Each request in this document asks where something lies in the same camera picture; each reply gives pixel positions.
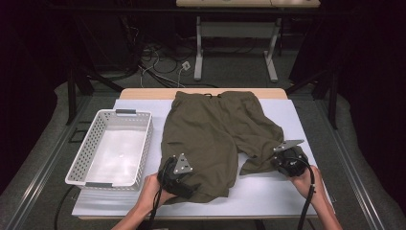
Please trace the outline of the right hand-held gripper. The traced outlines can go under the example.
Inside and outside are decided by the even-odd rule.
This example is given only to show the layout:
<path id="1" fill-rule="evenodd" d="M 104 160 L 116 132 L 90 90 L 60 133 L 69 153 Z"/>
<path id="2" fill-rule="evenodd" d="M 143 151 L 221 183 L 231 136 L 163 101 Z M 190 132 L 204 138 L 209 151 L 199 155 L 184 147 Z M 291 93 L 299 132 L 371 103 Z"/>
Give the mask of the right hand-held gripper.
<path id="1" fill-rule="evenodd" d="M 274 148 L 271 164 L 288 177 L 302 175 L 308 166 L 308 158 L 300 144 L 303 140 L 285 140 Z"/>

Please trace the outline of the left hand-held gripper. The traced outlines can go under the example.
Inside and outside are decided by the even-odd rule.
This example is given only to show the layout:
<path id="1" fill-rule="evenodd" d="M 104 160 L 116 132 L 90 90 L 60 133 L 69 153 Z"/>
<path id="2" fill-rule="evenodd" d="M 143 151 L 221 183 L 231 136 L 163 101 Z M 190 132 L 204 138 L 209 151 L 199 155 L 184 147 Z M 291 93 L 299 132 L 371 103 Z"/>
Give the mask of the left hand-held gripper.
<path id="1" fill-rule="evenodd" d="M 191 198 L 200 186 L 188 185 L 182 181 L 182 178 L 193 172 L 193 167 L 190 165 L 184 153 L 179 156 L 171 156 L 165 162 L 163 168 L 158 172 L 158 181 L 161 188 L 170 194 L 183 198 Z"/>

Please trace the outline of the olive green shorts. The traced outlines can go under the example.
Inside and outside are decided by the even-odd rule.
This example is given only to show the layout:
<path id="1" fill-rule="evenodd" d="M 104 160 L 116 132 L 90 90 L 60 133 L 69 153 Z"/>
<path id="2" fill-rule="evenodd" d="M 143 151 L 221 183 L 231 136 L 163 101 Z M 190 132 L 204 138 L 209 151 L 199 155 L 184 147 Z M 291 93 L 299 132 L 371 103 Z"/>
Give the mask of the olive green shorts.
<path id="1" fill-rule="evenodd" d="M 193 203 L 226 197 L 237 176 L 268 173 L 280 126 L 267 118 L 251 92 L 215 96 L 177 92 L 164 124 L 162 162 L 181 153 L 193 167 L 181 181 L 193 187 Z"/>

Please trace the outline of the white perforated plastic basket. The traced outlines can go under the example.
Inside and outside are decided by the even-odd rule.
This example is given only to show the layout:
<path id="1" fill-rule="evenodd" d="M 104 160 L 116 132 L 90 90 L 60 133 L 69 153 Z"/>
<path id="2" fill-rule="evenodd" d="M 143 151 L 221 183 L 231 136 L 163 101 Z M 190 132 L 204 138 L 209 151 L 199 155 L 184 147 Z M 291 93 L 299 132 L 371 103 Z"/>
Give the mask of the white perforated plastic basket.
<path id="1" fill-rule="evenodd" d="M 141 185 L 152 131 L 149 111 L 98 111 L 65 182 L 88 190 L 137 190 Z"/>

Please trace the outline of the person's right hand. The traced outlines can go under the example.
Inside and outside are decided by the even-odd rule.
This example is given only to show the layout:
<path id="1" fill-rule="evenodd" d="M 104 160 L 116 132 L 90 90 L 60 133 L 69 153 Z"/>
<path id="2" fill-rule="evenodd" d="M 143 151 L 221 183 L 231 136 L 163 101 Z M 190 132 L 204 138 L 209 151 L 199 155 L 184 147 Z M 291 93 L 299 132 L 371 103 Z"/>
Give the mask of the person's right hand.
<path id="1" fill-rule="evenodd" d="M 314 208 L 319 208 L 326 204 L 327 197 L 319 169 L 313 165 L 311 165 L 311 169 L 314 174 L 315 185 L 311 204 Z M 308 197 L 311 185 L 311 176 L 309 169 L 306 169 L 300 176 L 291 177 L 290 181 L 304 198 Z"/>

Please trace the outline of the person's left hand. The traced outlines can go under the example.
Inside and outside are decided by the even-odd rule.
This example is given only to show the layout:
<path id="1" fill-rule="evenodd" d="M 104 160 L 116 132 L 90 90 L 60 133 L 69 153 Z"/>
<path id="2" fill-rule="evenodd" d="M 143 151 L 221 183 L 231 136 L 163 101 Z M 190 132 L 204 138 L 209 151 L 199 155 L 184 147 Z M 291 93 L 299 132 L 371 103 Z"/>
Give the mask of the person's left hand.
<path id="1" fill-rule="evenodd" d="M 174 198 L 174 195 L 160 189 L 157 174 L 148 175 L 145 178 L 143 189 L 137 201 L 137 207 L 143 214 L 149 214 L 158 203 L 158 207 L 162 206 L 169 199 Z"/>

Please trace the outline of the black metal stand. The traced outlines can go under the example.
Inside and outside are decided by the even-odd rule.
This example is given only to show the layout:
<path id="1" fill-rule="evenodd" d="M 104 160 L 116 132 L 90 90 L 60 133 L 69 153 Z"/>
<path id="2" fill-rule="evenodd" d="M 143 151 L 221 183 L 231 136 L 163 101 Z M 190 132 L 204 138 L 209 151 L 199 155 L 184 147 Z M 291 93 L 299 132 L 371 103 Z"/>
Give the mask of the black metal stand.
<path id="1" fill-rule="evenodd" d="M 67 125 L 70 125 L 77 116 L 77 92 L 79 91 L 85 96 L 92 96 L 94 88 L 90 79 L 98 81 L 103 85 L 113 89 L 116 92 L 122 92 L 123 87 L 113 81 L 103 77 L 99 73 L 91 70 L 82 64 L 71 64 L 67 71 L 67 88 L 68 88 L 68 120 Z"/>
<path id="2" fill-rule="evenodd" d="M 311 96 L 315 100 L 323 100 L 327 95 L 327 119 L 331 126 L 336 129 L 336 105 L 338 97 L 338 75 L 334 70 L 322 70 L 317 74 L 300 80 L 285 90 L 287 95 L 294 93 L 300 88 L 316 83 Z"/>

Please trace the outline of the dark curtain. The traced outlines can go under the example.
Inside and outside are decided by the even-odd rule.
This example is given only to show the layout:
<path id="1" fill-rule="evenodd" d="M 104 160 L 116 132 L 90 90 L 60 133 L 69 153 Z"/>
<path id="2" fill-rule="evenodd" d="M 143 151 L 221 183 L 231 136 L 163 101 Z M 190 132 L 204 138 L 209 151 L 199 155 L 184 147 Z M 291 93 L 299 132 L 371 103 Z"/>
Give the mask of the dark curtain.
<path id="1" fill-rule="evenodd" d="M 320 0 L 289 79 L 338 64 L 338 93 L 350 103 L 358 146 L 406 213 L 406 0 Z"/>
<path id="2" fill-rule="evenodd" d="M 53 116 L 62 69 L 38 0 L 0 0 L 0 195 Z"/>

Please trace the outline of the white-legged desk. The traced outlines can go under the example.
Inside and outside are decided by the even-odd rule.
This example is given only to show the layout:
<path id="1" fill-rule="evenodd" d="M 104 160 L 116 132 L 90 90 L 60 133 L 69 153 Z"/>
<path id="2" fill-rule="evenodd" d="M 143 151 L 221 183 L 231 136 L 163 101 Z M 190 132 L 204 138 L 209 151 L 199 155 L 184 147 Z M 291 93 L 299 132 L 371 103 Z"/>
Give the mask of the white-legged desk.
<path id="1" fill-rule="evenodd" d="M 176 0 L 177 7 L 198 8 L 265 8 L 265 9 L 317 9 L 320 0 Z M 269 38 L 269 48 L 263 52 L 269 79 L 277 82 L 278 77 L 272 57 L 282 20 L 275 22 L 202 22 L 196 17 L 196 58 L 194 79 L 200 81 L 203 68 L 203 37 L 252 37 Z"/>

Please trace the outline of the black equipment box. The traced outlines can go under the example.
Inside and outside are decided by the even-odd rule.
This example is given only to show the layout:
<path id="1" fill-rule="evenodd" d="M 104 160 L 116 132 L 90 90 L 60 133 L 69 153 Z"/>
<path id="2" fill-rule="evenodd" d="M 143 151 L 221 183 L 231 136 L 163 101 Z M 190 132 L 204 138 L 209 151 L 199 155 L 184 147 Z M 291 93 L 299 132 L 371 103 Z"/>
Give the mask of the black equipment box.
<path id="1" fill-rule="evenodd" d="M 82 15 L 77 25 L 97 71 L 129 71 L 137 68 L 122 21 L 115 15 Z"/>

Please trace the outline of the aluminium rail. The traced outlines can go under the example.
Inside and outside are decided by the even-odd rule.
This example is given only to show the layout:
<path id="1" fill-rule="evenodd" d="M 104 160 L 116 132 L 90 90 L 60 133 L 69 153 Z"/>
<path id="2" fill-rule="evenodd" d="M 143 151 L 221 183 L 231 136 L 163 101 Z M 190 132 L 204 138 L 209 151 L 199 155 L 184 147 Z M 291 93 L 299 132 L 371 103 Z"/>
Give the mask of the aluminium rail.
<path id="1" fill-rule="evenodd" d="M 351 158 L 349 149 L 338 129 L 334 129 L 327 117 L 327 106 L 322 101 L 316 101 L 316 106 L 319 112 L 323 115 L 323 121 L 327 127 L 330 135 L 332 136 L 334 143 L 338 149 L 338 158 L 340 164 L 349 180 L 353 193 L 357 199 L 357 203 L 360 206 L 363 215 L 370 226 L 371 230 L 386 230 L 380 216 L 378 215 L 372 199 L 367 192 L 361 177 L 355 168 Z"/>
<path id="2" fill-rule="evenodd" d="M 0 195 L 0 230 L 18 230 L 25 221 L 91 99 L 91 96 L 79 98 L 77 112 L 70 123 L 64 113 L 67 105 L 58 101 L 51 122 L 5 192 Z"/>

